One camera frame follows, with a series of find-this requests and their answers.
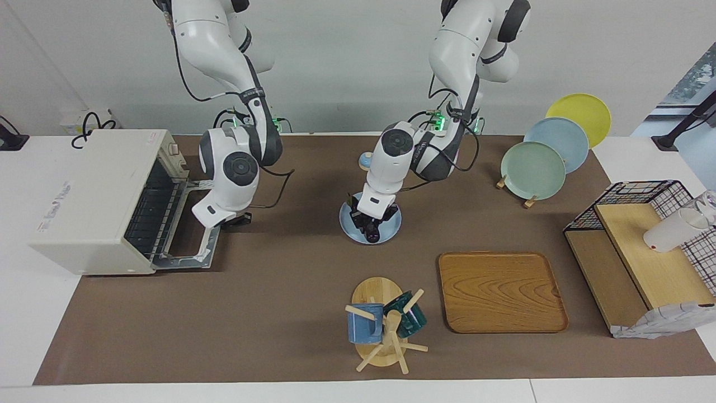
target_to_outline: black wire grid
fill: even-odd
[[[679,181],[619,182],[607,188],[591,207],[564,229],[564,232],[604,229],[594,208],[600,204],[649,203],[659,217],[664,219],[691,199],[693,196]],[[716,296],[716,227],[685,242],[681,245],[681,249],[711,294]]]
[[[161,253],[169,238],[185,182],[175,183],[156,161],[142,190],[125,239],[150,261]]]

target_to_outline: blue plate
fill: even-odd
[[[353,196],[356,196],[356,198],[360,200],[360,196],[362,195],[363,192],[361,191],[359,193],[354,194]],[[348,207],[348,203],[343,203],[343,205],[341,206],[341,211],[340,213],[338,213],[338,219],[341,222],[341,228],[343,229],[343,232],[345,232],[346,235],[348,235],[355,242],[362,243],[363,245],[378,245],[382,244],[383,242],[386,242],[390,238],[393,238],[395,234],[398,233],[398,230],[400,229],[400,223],[402,222],[402,213],[400,212],[400,208],[398,207],[398,212],[395,213],[395,215],[393,215],[391,219],[378,226],[378,230],[380,231],[380,239],[374,244],[366,241],[365,236],[360,232],[359,229],[356,228],[355,225],[353,225],[353,220],[351,219],[351,208]]]
[[[584,130],[567,118],[542,119],[525,134],[525,141],[552,147],[564,160],[566,173],[574,172],[585,161],[589,139]]]

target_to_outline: mint green plate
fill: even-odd
[[[564,185],[564,161],[550,146],[533,141],[514,145],[502,158],[500,168],[505,185],[523,199],[544,200]]]

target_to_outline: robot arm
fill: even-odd
[[[519,61],[507,43],[527,25],[529,10],[527,0],[443,1],[444,19],[429,61],[457,103],[454,109],[448,105],[451,119],[447,133],[437,137],[408,122],[389,126],[373,152],[358,212],[380,221],[408,170],[426,181],[443,180],[452,173],[460,142],[480,105],[480,77],[505,82],[515,75]],[[410,147],[403,147],[408,139]]]
[[[253,118],[253,127],[244,127],[249,134],[251,155],[261,166],[271,166],[283,151],[281,138],[271,118],[256,69],[248,56],[242,53],[242,49],[248,51],[252,48],[253,37],[235,12],[237,3],[242,2],[172,0],[177,45],[184,59],[197,70],[220,82],[229,91],[240,94],[241,102]],[[271,60],[262,60],[262,68],[270,68],[272,64]]]
[[[283,151],[257,77],[273,67],[274,59],[241,21],[239,13],[248,8],[248,0],[153,1],[165,13],[178,53],[237,94],[253,118],[253,125],[214,128],[201,138],[201,167],[213,179],[213,188],[192,212],[205,227],[214,227],[248,207],[258,168],[276,163]]]

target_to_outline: power outlet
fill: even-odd
[[[112,112],[109,109],[78,110],[66,113],[62,121],[60,121],[59,125],[62,126],[65,133],[71,136],[78,136],[82,134],[82,122],[84,122],[84,117],[87,116],[89,112],[96,113],[97,116],[100,117],[101,123],[107,122],[108,120],[113,120],[117,122],[115,128],[121,127],[119,121],[117,121],[117,118],[112,115]],[[97,125],[97,119],[90,116],[87,120],[87,131],[94,130],[97,128],[100,128],[99,125]]]

